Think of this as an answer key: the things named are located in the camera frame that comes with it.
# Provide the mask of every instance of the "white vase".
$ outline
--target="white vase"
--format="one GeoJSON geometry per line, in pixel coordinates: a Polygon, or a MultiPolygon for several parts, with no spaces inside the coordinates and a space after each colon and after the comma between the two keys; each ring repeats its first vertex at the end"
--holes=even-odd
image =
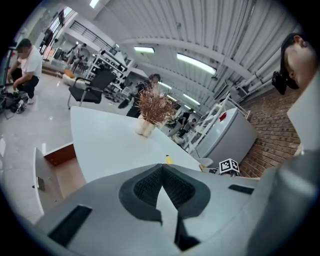
{"type": "Polygon", "coordinates": [[[139,135],[149,137],[152,133],[152,131],[155,129],[155,125],[146,121],[142,115],[138,117],[138,124],[135,129],[135,132],[139,135]]]}

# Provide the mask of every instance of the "ceiling beam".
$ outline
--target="ceiling beam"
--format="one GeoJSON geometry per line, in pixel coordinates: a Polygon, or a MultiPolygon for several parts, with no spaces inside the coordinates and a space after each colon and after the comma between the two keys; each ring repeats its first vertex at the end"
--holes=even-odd
{"type": "MultiPolygon", "coordinates": [[[[202,92],[204,92],[205,94],[207,94],[208,96],[211,96],[213,97],[214,96],[214,93],[210,90],[208,90],[206,87],[202,86],[200,83],[197,83],[179,73],[176,73],[170,69],[167,69],[165,67],[161,67],[161,66],[157,66],[157,65],[154,65],[154,64],[150,64],[150,63],[146,63],[146,62],[140,62],[139,63],[140,65],[142,66],[145,66],[147,68],[150,68],[150,69],[155,69],[155,70],[158,70],[160,71],[160,73],[162,74],[166,74],[172,78],[175,78],[177,80],[180,80],[181,82],[184,82],[184,83],[187,83],[189,85],[193,85],[193,86],[196,86],[196,88],[198,90],[201,90],[202,92]]],[[[186,93],[185,91],[182,91],[181,89],[178,89],[175,87],[176,90],[178,91],[181,91],[182,93],[186,93]]]]}
{"type": "Polygon", "coordinates": [[[206,57],[210,57],[217,62],[220,62],[221,64],[227,66],[228,68],[234,70],[238,74],[240,74],[245,79],[249,79],[252,77],[252,74],[250,71],[248,71],[246,68],[241,66],[240,64],[236,63],[234,60],[224,56],[223,54],[211,50],[207,47],[193,44],[191,42],[186,41],[180,41],[176,39],[167,39],[167,38],[132,38],[132,39],[126,39],[122,40],[120,44],[126,45],[126,44],[159,44],[159,45],[166,45],[166,46],[173,46],[178,48],[184,48],[190,51],[194,51],[196,53],[202,54],[206,57]]]}

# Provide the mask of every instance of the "shiny tiled floor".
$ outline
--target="shiny tiled floor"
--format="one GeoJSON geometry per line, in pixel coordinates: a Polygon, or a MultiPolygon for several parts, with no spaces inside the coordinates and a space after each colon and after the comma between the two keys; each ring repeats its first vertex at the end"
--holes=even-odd
{"type": "MultiPolygon", "coordinates": [[[[12,208],[33,223],[40,217],[32,188],[34,148],[48,152],[72,141],[68,87],[61,79],[42,74],[35,88],[35,97],[35,104],[29,105],[22,114],[16,114],[9,120],[0,116],[0,136],[6,142],[2,187],[12,208]]],[[[78,105],[74,99],[70,103],[78,105]]],[[[129,107],[118,109],[118,104],[105,97],[100,104],[85,102],[82,106],[120,115],[129,110],[129,107]]]]}

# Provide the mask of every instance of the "brick wall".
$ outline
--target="brick wall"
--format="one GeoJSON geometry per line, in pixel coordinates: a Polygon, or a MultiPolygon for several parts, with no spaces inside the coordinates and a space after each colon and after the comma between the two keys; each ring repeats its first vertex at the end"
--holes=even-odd
{"type": "Polygon", "coordinates": [[[287,111],[300,94],[300,90],[287,88],[285,95],[280,95],[272,89],[242,104],[245,110],[251,110],[249,121],[258,131],[256,141],[239,165],[242,176],[260,177],[266,168],[278,166],[295,154],[300,139],[287,111]]]}

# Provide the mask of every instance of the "black office chair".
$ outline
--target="black office chair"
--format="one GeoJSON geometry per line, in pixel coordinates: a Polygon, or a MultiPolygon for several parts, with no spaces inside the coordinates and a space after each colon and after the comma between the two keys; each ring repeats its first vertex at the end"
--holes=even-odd
{"type": "Polygon", "coordinates": [[[70,99],[71,96],[79,103],[79,107],[82,105],[82,102],[92,102],[99,104],[101,102],[101,97],[104,89],[113,81],[115,81],[117,76],[112,74],[108,70],[101,70],[96,74],[96,76],[90,80],[82,77],[77,77],[74,81],[72,87],[69,88],[70,96],[68,99],[68,108],[70,109],[70,99]],[[75,87],[77,80],[82,79],[84,81],[90,82],[87,84],[85,89],[75,87]]]}

